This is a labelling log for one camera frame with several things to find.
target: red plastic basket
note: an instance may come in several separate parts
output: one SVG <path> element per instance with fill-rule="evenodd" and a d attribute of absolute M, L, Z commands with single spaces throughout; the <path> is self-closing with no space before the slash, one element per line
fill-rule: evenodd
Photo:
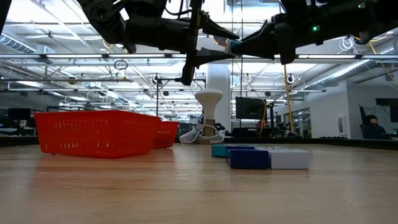
<path fill-rule="evenodd" d="M 157 128 L 154 149 L 172 147 L 179 124 L 179 122 L 161 121 Z"/>
<path fill-rule="evenodd" d="M 159 118 L 126 111 L 36 113 L 44 153 L 120 158 L 150 152 Z"/>

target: white box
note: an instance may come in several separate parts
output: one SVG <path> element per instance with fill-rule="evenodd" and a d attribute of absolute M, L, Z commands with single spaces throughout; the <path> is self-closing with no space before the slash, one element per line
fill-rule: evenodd
<path fill-rule="evenodd" d="M 300 149 L 268 150 L 271 169 L 309 169 L 310 153 Z"/>

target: computer screen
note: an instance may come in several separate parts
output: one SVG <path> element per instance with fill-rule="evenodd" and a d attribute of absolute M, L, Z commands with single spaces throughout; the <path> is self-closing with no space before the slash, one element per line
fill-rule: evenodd
<path fill-rule="evenodd" d="M 267 110 L 261 99 L 236 97 L 236 118 L 262 120 L 264 111 L 264 120 L 267 120 Z"/>
<path fill-rule="evenodd" d="M 8 119 L 11 120 L 29 120 L 29 108 L 8 108 Z"/>

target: yellow pole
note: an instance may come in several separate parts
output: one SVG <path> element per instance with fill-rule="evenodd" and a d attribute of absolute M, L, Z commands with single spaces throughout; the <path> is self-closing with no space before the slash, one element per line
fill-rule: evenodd
<path fill-rule="evenodd" d="M 292 107 L 290 106 L 290 96 L 289 96 L 289 86 L 287 84 L 287 71 L 286 71 L 286 65 L 284 65 L 285 68 L 285 89 L 286 89 L 286 98 L 287 98 L 287 105 L 289 107 L 289 119 L 290 119 L 290 131 L 293 131 L 293 116 L 292 116 Z"/>

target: wooden table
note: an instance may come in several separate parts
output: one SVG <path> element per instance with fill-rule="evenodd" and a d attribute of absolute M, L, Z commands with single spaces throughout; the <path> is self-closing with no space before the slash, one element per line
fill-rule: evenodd
<path fill-rule="evenodd" d="M 232 170 L 209 146 L 106 160 L 0 149 L 0 223 L 398 222 L 398 152 L 305 146 L 310 170 Z"/>

